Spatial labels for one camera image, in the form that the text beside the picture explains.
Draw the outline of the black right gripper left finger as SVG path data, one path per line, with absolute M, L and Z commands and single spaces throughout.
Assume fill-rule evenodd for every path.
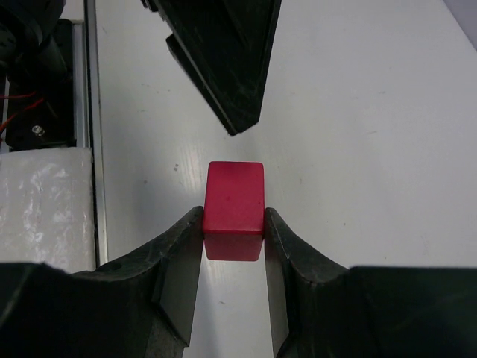
M 203 252 L 203 208 L 94 271 L 1 265 L 3 357 L 181 357 Z

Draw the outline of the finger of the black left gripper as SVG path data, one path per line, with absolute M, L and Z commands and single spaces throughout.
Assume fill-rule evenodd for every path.
M 281 7 L 277 0 L 144 1 L 168 49 L 230 136 L 258 123 Z

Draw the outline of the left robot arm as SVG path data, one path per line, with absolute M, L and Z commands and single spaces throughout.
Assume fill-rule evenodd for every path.
M 64 1 L 1 2 L 1 64 L 55 90 L 66 66 L 52 33 Z M 280 1 L 143 1 L 172 33 L 166 43 L 230 136 L 260 118 Z

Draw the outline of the red wood block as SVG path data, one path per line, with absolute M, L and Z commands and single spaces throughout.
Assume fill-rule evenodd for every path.
M 262 250 L 265 170 L 262 163 L 209 164 L 203 235 L 209 260 L 255 262 Z

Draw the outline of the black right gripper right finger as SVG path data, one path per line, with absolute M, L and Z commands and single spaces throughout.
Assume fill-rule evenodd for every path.
M 265 211 L 276 357 L 474 357 L 476 270 L 345 268 Z

